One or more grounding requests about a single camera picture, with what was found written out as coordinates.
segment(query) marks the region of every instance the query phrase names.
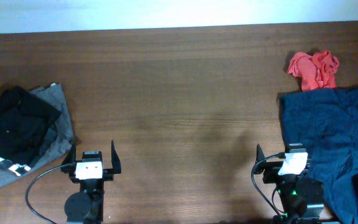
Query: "wood grain surface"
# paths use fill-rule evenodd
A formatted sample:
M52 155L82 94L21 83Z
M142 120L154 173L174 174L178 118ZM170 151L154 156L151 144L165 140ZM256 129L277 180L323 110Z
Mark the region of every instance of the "wood grain surface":
M358 22L4 34L0 94L60 82L77 156L99 150L110 167L115 141L122 174L105 184L105 223L255 223L274 215L250 181L256 145L284 150L277 96L300 90L288 61L324 49L340 61L338 86L357 86ZM24 192L61 161L0 189L0 223L44 223ZM78 189L55 172L30 201L65 223Z

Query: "white wall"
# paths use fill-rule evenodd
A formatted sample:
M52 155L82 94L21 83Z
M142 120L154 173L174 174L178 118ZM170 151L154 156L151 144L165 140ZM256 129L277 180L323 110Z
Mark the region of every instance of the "white wall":
M0 0L0 33L358 20L358 0Z

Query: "dark blue fabric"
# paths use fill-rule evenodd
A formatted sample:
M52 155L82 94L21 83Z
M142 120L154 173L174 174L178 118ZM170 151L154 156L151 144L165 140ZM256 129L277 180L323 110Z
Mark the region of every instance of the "dark blue fabric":
M281 97L283 138L302 143L313 160L309 177L344 223L358 223L358 88Z

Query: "gray cloth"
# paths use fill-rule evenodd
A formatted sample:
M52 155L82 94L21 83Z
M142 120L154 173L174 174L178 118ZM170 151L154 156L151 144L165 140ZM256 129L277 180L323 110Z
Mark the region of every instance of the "gray cloth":
M62 113L56 120L53 127L48 130L50 134L46 135L45 137L45 143L49 146L45 151L45 154L40 158L36 165L24 175L27 175L28 173L51 163L55 159L62 157L70 150L71 145L74 143L73 128L71 126L66 98L63 94L61 84L52 84L49 88L40 87L32 90L31 93L51 104ZM13 182L22 176L18 177L11 171L0 167L0 187Z

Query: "crumpled red fabric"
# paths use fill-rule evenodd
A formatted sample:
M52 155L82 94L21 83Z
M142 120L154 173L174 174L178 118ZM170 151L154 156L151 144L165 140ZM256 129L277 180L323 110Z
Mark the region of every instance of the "crumpled red fabric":
M292 57L287 73L302 78L302 91L336 88L334 75L338 66L338 58L332 57L328 50L313 56L298 52Z

